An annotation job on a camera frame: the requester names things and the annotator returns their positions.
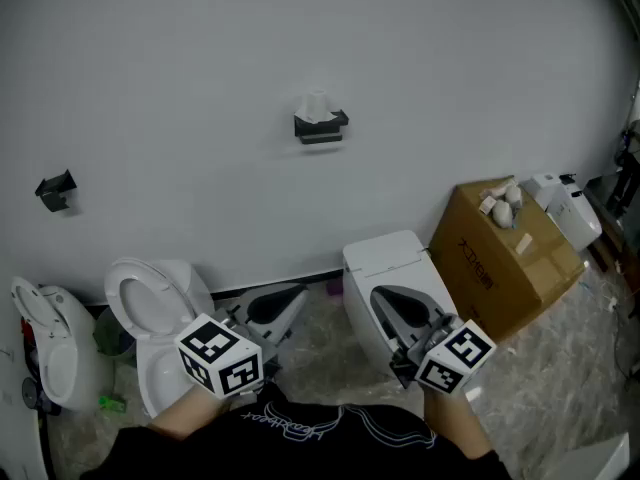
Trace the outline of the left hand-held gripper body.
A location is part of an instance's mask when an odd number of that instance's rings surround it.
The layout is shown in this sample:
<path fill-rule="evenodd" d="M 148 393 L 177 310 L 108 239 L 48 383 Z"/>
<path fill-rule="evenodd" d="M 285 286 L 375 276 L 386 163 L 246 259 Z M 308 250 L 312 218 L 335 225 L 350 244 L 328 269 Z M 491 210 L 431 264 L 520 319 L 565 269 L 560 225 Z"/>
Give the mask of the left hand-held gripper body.
<path fill-rule="evenodd" d="M 287 338 L 263 338 L 238 316 L 183 316 L 174 324 L 174 345 L 185 373 L 218 399 L 256 388 L 281 368 L 279 346 Z"/>

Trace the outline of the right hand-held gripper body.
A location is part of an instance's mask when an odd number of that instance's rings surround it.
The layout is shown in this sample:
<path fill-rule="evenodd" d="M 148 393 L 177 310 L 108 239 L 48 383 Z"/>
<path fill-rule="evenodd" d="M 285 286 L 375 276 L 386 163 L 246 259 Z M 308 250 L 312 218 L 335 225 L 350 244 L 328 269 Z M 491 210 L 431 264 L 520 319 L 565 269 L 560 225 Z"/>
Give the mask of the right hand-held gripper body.
<path fill-rule="evenodd" d="M 496 350 L 473 321 L 440 316 L 411 346 L 400 346 L 389 367 L 402 386 L 412 382 L 442 394 L 457 394 Z"/>

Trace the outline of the white toilet paper roll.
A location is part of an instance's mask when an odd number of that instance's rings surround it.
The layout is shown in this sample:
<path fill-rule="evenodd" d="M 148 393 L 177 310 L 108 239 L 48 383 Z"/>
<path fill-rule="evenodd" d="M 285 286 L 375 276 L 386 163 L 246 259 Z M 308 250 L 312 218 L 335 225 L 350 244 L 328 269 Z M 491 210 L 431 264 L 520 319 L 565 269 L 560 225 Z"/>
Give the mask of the white toilet paper roll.
<path fill-rule="evenodd" d="M 307 92 L 302 99 L 300 108 L 322 111 L 327 110 L 327 97 L 324 90 L 314 89 Z"/>

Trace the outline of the person's left forearm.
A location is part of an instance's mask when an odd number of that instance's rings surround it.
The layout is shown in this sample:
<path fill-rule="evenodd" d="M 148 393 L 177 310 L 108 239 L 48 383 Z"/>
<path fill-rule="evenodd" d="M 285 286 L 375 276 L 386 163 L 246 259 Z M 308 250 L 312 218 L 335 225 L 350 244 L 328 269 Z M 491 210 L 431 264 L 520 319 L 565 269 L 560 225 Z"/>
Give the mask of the person's left forearm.
<path fill-rule="evenodd" d="M 230 407 L 228 399 L 218 399 L 200 385 L 193 385 L 170 407 L 153 418 L 147 427 L 161 435 L 184 440 L 209 425 Z"/>

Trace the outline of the person's right forearm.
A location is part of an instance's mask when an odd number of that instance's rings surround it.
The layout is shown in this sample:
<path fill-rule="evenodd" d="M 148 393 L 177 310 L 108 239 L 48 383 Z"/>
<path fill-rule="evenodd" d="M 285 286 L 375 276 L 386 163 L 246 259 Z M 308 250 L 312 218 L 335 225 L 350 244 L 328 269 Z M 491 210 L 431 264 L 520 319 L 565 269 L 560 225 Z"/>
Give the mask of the person's right forearm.
<path fill-rule="evenodd" d="M 487 433 L 463 392 L 443 394 L 423 387 L 423 418 L 438 435 L 453 443 L 468 459 L 494 450 Z"/>

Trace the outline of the white toilet with open lid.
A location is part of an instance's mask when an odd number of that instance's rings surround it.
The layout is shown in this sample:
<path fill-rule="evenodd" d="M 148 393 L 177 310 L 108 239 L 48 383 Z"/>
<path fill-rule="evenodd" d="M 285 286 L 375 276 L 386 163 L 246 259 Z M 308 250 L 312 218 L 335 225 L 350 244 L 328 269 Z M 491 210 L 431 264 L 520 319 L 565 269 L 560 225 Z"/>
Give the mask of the white toilet with open lid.
<path fill-rule="evenodd" d="M 104 280 L 107 303 L 135 340 L 136 369 L 146 412 L 154 418 L 192 385 L 174 338 L 214 301 L 194 266 L 184 260 L 116 260 Z"/>

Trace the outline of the white appliance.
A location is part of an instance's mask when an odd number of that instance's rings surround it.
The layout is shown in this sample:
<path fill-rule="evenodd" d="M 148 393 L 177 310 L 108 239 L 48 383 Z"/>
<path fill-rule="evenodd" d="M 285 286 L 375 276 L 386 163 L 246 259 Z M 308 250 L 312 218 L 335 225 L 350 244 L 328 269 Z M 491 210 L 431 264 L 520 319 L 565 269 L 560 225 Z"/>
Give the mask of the white appliance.
<path fill-rule="evenodd" d="M 576 184 L 575 174 L 535 174 L 522 186 L 576 252 L 586 249 L 601 235 L 601 223 L 583 190 Z"/>

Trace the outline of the brown cardboard box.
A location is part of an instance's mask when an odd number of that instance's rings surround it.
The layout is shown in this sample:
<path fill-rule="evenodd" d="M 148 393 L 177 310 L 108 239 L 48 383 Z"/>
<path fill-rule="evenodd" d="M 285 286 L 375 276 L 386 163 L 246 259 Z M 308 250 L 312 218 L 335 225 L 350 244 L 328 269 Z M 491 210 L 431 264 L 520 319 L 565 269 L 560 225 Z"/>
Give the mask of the brown cardboard box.
<path fill-rule="evenodd" d="M 562 297 L 584 272 L 582 259 L 527 193 L 509 229 L 484 215 L 490 179 L 455 186 L 429 244 L 431 259 L 462 319 L 496 343 L 516 334 Z M 522 255 L 525 233 L 533 241 Z"/>

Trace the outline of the dark green bin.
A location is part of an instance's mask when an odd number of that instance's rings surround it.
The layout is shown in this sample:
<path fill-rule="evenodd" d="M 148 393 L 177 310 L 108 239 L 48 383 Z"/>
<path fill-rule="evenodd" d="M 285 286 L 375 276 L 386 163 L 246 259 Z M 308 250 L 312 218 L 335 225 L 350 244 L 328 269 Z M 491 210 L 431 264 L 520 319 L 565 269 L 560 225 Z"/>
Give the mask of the dark green bin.
<path fill-rule="evenodd" d="M 98 316 L 93 337 L 101 354 L 115 362 L 136 366 L 136 340 L 122 327 L 109 307 Z"/>

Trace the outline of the large white pouch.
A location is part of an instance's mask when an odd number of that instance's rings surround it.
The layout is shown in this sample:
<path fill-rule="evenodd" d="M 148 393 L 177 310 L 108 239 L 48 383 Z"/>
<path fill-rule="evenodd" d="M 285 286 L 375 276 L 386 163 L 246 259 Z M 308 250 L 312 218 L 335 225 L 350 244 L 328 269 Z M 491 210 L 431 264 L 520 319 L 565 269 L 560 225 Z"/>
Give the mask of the large white pouch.
<path fill-rule="evenodd" d="M 492 207 L 493 221 L 502 229 L 509 229 L 513 225 L 513 211 L 511 205 L 504 200 L 497 200 Z"/>

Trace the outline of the person's black printed shirt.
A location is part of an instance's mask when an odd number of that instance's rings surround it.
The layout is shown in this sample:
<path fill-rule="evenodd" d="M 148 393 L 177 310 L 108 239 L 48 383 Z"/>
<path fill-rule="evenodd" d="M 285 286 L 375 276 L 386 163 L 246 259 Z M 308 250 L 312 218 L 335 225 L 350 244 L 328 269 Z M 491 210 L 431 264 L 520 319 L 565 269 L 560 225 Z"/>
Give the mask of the person's black printed shirt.
<path fill-rule="evenodd" d="M 392 405 L 297 403 L 270 382 L 184 440 L 121 429 L 81 480 L 511 480 L 495 449 L 468 459 Z"/>

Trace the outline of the white ceramic fixture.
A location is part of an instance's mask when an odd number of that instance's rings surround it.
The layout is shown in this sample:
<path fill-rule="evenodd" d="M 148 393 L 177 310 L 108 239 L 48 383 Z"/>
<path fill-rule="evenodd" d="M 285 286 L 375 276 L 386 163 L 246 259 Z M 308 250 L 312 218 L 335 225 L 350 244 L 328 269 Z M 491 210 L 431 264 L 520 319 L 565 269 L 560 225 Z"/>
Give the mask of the white ceramic fixture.
<path fill-rule="evenodd" d="M 565 453 L 542 480 L 618 480 L 630 465 L 627 432 Z"/>

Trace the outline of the black equipment stand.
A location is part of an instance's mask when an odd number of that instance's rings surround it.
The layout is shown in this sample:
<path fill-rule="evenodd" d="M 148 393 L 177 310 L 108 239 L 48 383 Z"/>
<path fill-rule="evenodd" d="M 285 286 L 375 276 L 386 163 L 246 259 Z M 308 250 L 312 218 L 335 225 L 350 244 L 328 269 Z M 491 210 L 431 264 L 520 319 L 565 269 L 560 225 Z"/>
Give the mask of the black equipment stand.
<path fill-rule="evenodd" d="M 622 170 L 612 194 L 618 216 L 626 211 L 640 188 L 640 119 L 629 126 L 623 139 L 624 149 L 617 158 Z"/>

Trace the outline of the black wall shelf holder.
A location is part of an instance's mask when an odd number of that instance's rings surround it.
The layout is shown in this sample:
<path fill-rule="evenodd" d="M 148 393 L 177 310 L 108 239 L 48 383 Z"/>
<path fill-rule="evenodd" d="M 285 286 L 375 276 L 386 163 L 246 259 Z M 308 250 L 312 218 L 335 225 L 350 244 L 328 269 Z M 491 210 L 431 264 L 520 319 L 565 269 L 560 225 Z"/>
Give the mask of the black wall shelf holder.
<path fill-rule="evenodd" d="M 343 110 L 330 113 L 331 119 L 310 123 L 298 116 L 294 117 L 294 134 L 303 145 L 327 144 L 343 140 L 342 129 L 349 124 L 349 117 Z"/>

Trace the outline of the small black wall bracket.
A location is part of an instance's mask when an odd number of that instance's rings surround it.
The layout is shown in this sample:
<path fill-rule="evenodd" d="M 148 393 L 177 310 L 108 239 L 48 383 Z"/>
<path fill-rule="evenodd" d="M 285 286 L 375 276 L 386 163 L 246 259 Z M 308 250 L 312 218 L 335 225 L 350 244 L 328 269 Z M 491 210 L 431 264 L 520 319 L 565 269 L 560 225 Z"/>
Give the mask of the small black wall bracket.
<path fill-rule="evenodd" d="M 69 208 L 66 193 L 76 188 L 77 184 L 72 174 L 66 170 L 61 175 L 43 179 L 35 190 L 35 196 L 50 212 L 55 213 Z"/>

